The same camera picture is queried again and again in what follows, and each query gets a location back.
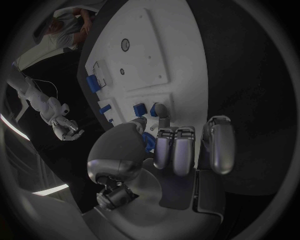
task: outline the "blue component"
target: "blue component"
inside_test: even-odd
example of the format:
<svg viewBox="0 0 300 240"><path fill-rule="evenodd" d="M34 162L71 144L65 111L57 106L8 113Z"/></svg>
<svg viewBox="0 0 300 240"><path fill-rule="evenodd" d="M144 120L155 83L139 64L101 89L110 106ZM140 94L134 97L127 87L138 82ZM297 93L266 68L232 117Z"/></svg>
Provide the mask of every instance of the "blue component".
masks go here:
<svg viewBox="0 0 300 240"><path fill-rule="evenodd" d="M89 85L91 92L94 94L97 91L101 90L101 87L98 84L97 77L95 75L88 76L86 81Z"/></svg>
<svg viewBox="0 0 300 240"><path fill-rule="evenodd" d="M100 112L101 114L104 114L104 113L107 112L109 109L112 109L112 107L111 107L111 105L108 104L108 105L102 107L102 108L99 110L99 112Z"/></svg>
<svg viewBox="0 0 300 240"><path fill-rule="evenodd" d="M146 143L146 139L147 139L147 146L145 148L145 151L146 151L146 153L149 153L152 149L155 148L155 143L156 143L155 137L152 136L148 132L144 132L142 134L142 138L143 138L145 143Z"/></svg>
<svg viewBox="0 0 300 240"><path fill-rule="evenodd" d="M155 112L155 104L153 104L153 106L150 109L150 114L152 117L157 117L158 115Z"/></svg>
<svg viewBox="0 0 300 240"><path fill-rule="evenodd" d="M135 106L133 106L133 109L134 109L134 113L135 113L135 115L137 116L137 117L141 117L141 116L143 116L143 115L145 115L145 114L147 114L148 112L147 112L147 109L146 109L146 106L145 106L145 104L143 104L143 103L140 103L140 104L137 104L137 105L135 105Z"/></svg>

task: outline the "person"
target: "person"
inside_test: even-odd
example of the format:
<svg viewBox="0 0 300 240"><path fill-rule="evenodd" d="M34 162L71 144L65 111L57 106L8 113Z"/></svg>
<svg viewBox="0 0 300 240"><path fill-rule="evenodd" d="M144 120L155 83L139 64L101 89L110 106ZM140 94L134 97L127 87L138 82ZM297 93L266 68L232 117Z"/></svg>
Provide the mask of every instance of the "person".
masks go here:
<svg viewBox="0 0 300 240"><path fill-rule="evenodd" d="M81 15L83 24L76 18ZM54 48L67 48L83 43L92 27L95 16L83 8L57 10L45 35L49 35L49 44Z"/></svg>

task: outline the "wire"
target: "wire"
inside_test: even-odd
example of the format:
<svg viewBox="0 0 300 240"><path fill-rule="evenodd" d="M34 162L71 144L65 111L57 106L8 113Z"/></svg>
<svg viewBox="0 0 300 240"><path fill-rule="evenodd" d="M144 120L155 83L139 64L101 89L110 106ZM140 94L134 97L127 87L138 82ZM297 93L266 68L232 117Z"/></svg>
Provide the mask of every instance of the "wire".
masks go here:
<svg viewBox="0 0 300 240"><path fill-rule="evenodd" d="M43 92L43 91L41 90L41 88L39 87L39 85L38 85L35 81L41 81L41 82L46 82L46 83L52 84L52 85L55 87L55 90L56 90L56 99L57 99L57 100L59 99L59 91L58 91L57 87L55 86L55 84L54 84L53 82L51 82L51 81L46 81L46 80L34 79L34 78L32 78L32 77L27 76L24 72L22 72L22 71L20 70L20 68L19 68L19 62L15 62L15 63L16 63L17 69L19 70L19 72L20 72L21 74L23 74L23 75L24 75L25 77L27 77L27 78L31 78L31 79L34 81L34 83L37 85L38 89L39 89L41 92Z"/></svg>

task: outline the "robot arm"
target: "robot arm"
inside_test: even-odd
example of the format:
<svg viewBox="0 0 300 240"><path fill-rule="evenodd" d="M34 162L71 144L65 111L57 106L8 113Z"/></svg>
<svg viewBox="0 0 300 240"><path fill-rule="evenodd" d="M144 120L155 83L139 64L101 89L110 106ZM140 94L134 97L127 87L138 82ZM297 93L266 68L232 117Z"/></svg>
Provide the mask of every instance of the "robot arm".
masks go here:
<svg viewBox="0 0 300 240"><path fill-rule="evenodd" d="M25 77L13 64L12 72L7 83L13 87L20 98L30 102L32 108L40 113L41 118L50 126L52 126L55 135L62 141L73 141L78 139L84 132L79 133L78 125L75 121L70 121L64 116L70 111L67 104L61 105L55 97L48 97L36 89L33 80Z"/></svg>

